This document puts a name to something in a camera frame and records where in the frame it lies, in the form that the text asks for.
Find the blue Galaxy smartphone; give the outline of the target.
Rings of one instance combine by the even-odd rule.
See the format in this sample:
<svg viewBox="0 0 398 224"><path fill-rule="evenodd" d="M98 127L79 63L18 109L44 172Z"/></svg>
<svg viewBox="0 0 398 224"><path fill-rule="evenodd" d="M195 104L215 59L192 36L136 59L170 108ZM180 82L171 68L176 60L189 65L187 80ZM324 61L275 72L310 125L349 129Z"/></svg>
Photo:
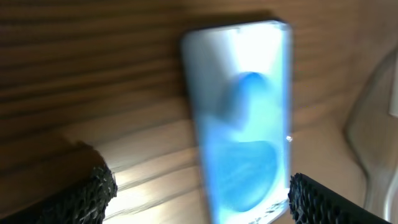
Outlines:
<svg viewBox="0 0 398 224"><path fill-rule="evenodd" d="M197 29L180 50L210 222L273 222L288 207L290 25L268 19Z"/></svg>

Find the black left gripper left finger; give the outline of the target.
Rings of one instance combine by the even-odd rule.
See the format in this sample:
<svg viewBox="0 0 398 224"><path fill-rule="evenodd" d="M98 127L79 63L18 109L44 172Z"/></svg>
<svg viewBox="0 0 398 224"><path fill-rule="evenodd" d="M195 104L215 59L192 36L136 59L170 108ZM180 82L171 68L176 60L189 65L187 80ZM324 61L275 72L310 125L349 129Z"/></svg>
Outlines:
<svg viewBox="0 0 398 224"><path fill-rule="evenodd" d="M102 224L118 186L106 163L45 200L1 219L1 224Z"/></svg>

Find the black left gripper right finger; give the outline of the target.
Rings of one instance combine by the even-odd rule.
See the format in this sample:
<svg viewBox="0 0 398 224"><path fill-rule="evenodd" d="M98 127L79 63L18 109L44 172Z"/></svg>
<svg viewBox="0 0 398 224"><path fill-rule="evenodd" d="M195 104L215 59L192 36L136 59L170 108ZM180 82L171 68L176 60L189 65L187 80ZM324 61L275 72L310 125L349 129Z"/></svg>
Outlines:
<svg viewBox="0 0 398 224"><path fill-rule="evenodd" d="M301 173L290 177L288 198L295 224L391 224Z"/></svg>

